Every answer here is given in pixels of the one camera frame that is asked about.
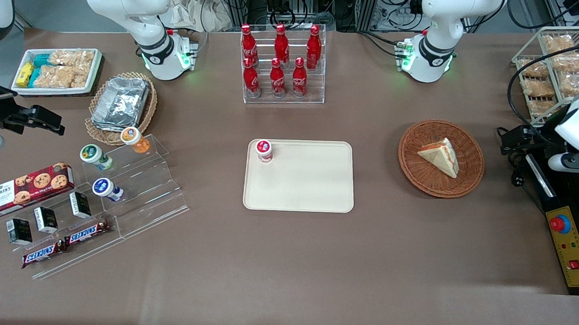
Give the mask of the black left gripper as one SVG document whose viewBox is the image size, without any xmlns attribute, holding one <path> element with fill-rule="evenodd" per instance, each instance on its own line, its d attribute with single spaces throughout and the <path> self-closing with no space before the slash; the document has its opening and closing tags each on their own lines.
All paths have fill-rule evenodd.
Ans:
<svg viewBox="0 0 579 325">
<path fill-rule="evenodd" d="M 527 125 L 519 125 L 512 130 L 504 127 L 497 128 L 497 135 L 501 141 L 502 156 L 513 151 L 540 150 L 545 158 L 564 152 L 564 140 L 551 127 L 539 127 L 538 134 Z"/>
</svg>

